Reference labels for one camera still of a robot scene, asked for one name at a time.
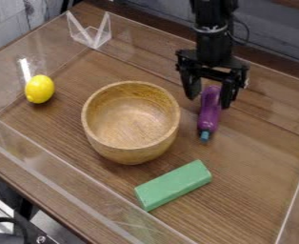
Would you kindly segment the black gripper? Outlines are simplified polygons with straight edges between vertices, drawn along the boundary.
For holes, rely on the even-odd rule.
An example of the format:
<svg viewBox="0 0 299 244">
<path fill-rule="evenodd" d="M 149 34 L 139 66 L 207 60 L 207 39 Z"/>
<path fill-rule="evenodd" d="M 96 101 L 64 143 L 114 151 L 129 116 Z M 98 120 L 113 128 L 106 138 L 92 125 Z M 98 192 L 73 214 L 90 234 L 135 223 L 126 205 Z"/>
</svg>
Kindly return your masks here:
<svg viewBox="0 0 299 244">
<path fill-rule="evenodd" d="M 228 109 L 231 102 L 236 99 L 240 88 L 245 89 L 248 86 L 249 65 L 231 56 L 217 66 L 208 66 L 199 62 L 193 50 L 176 51 L 176 57 L 176 70 L 180 73 L 184 93 L 189 100 L 193 100 L 201 92 L 201 77 L 221 82 L 228 75 L 235 75 L 236 78 L 231 77 L 223 81 L 220 91 L 221 108 Z"/>
</svg>

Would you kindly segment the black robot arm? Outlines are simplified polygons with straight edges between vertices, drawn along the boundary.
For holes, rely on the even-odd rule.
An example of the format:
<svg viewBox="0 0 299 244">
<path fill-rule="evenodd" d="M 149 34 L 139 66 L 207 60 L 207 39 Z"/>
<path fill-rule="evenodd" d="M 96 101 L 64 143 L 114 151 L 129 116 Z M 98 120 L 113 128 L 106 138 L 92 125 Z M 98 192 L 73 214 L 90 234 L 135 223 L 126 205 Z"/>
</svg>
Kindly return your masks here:
<svg viewBox="0 0 299 244">
<path fill-rule="evenodd" d="M 195 14 L 196 48 L 176 51 L 176 70 L 185 96 L 193 100 L 201 89 L 201 79 L 221 83 L 220 104 L 227 109 L 239 90 L 248 85 L 249 65 L 232 54 L 233 12 L 237 0 L 189 0 Z"/>
</svg>

